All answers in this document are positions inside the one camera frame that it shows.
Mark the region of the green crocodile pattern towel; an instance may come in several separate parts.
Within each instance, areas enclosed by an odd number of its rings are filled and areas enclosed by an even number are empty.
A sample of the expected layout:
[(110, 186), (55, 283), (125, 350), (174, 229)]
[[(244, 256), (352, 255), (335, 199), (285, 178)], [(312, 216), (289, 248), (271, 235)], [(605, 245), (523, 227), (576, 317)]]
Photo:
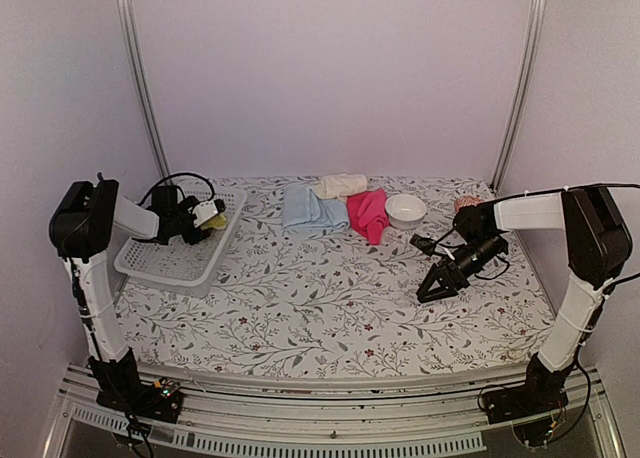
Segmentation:
[(200, 225), (202, 230), (224, 230), (228, 225), (228, 219), (224, 213), (219, 213), (216, 216), (208, 219)]

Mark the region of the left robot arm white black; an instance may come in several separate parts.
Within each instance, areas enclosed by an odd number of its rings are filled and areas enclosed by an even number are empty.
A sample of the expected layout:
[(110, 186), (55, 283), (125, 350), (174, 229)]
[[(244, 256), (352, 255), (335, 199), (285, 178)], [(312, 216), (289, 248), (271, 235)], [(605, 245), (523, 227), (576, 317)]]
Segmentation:
[(89, 367), (99, 385), (99, 405), (140, 417), (175, 423), (183, 394), (175, 381), (142, 382), (132, 348), (118, 324), (108, 276), (107, 250), (119, 227), (142, 243), (167, 245), (180, 236), (197, 244), (209, 236), (203, 224), (224, 204), (210, 197), (183, 196), (177, 185), (160, 180), (135, 203), (115, 179), (74, 182), (49, 223), (49, 238), (70, 277), (89, 349)]

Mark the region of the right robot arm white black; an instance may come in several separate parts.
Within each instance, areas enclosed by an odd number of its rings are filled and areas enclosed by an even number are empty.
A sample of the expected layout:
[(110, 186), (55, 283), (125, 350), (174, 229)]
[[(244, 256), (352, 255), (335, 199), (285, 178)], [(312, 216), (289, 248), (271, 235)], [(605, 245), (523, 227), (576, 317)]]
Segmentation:
[(565, 381), (594, 331), (605, 300), (624, 283), (621, 272), (633, 241), (611, 195), (590, 184), (499, 198), (459, 209), (452, 230), (463, 245), (431, 266), (416, 295), (421, 304), (454, 297), (471, 276), (508, 251), (505, 233), (558, 229), (565, 233), (569, 278), (551, 331), (526, 369), (525, 381), (480, 396), (490, 423), (517, 420), (568, 403)]

